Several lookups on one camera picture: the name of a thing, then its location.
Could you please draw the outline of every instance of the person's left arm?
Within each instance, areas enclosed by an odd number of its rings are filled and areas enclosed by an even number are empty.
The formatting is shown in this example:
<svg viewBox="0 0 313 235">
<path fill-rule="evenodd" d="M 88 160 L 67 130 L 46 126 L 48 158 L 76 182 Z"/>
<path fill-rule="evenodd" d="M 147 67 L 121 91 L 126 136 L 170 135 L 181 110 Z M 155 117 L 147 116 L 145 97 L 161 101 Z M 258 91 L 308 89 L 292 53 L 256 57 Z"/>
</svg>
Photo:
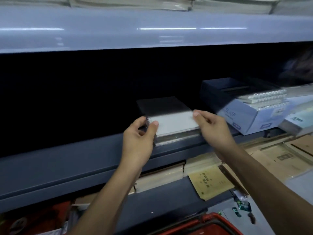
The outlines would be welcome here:
<svg viewBox="0 0 313 235">
<path fill-rule="evenodd" d="M 144 116 L 136 119 L 124 131 L 122 158 L 118 168 L 69 235 L 114 233 L 122 203 L 152 153 L 153 138 L 159 123 L 152 122 L 145 133 L 138 130 L 145 124 L 145 120 Z"/>
</svg>

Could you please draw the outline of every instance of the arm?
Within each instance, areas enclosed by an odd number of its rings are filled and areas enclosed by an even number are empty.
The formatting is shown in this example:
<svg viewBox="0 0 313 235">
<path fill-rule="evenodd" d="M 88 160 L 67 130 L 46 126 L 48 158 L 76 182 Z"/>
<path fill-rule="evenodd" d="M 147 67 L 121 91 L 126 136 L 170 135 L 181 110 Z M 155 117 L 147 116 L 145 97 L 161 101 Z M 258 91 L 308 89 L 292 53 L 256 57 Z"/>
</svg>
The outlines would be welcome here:
<svg viewBox="0 0 313 235">
<path fill-rule="evenodd" d="M 114 233 L 122 203 L 131 187 L 134 186 L 153 149 L 153 138 L 158 128 L 158 122 L 152 122 L 145 133 L 138 130 L 144 125 L 145 120 L 145 117 L 136 119 L 124 131 L 123 151 L 119 167 L 69 235 Z"/>
<path fill-rule="evenodd" d="M 240 148 L 224 118 L 195 110 L 203 137 L 236 173 L 277 235 L 311 234 L 313 206 L 294 193 Z"/>
</svg>

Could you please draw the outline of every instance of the hand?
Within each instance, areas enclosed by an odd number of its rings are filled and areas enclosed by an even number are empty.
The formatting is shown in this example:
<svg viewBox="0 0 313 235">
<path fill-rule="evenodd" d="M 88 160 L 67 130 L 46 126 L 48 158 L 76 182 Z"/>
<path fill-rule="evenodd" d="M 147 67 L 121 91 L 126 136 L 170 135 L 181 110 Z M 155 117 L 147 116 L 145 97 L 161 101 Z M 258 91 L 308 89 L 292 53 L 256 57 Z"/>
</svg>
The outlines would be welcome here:
<svg viewBox="0 0 313 235">
<path fill-rule="evenodd" d="M 223 155 L 236 146 L 223 117 L 203 110 L 194 110 L 193 118 L 205 140 Z"/>
<path fill-rule="evenodd" d="M 138 130 L 146 122 L 141 116 L 136 119 L 123 134 L 123 151 L 120 166 L 134 169 L 138 173 L 147 163 L 153 149 L 153 139 L 158 129 L 158 121 L 153 121 L 147 132 Z"/>
</svg>

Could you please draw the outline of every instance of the floor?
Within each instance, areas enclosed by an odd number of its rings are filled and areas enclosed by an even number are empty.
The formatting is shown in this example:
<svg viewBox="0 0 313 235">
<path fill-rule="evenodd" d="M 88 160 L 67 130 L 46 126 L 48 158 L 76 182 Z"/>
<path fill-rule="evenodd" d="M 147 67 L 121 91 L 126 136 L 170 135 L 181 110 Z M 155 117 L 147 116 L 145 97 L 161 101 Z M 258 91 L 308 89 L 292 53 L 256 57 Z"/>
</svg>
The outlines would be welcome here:
<svg viewBox="0 0 313 235">
<path fill-rule="evenodd" d="M 286 186 L 313 205 L 313 170 L 287 181 Z M 246 211 L 238 209 L 241 217 L 237 217 L 232 210 L 232 207 L 237 207 L 233 199 L 209 208 L 208 213 L 221 212 L 222 216 L 244 235 L 275 235 L 254 200 L 250 197 L 248 201 L 250 202 L 252 213 L 256 218 L 256 224 L 251 223 L 248 212 Z"/>
</svg>

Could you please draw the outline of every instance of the person's right arm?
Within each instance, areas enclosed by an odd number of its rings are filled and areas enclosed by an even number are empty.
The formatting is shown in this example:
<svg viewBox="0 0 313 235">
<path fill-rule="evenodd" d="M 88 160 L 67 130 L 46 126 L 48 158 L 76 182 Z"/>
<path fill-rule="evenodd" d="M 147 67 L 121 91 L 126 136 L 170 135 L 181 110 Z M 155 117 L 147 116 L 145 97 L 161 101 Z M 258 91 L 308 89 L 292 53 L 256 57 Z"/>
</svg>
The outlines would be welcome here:
<svg viewBox="0 0 313 235">
<path fill-rule="evenodd" d="M 223 117 L 195 110 L 194 120 L 247 189 L 276 235 L 313 234 L 313 205 L 236 144 Z"/>
</svg>

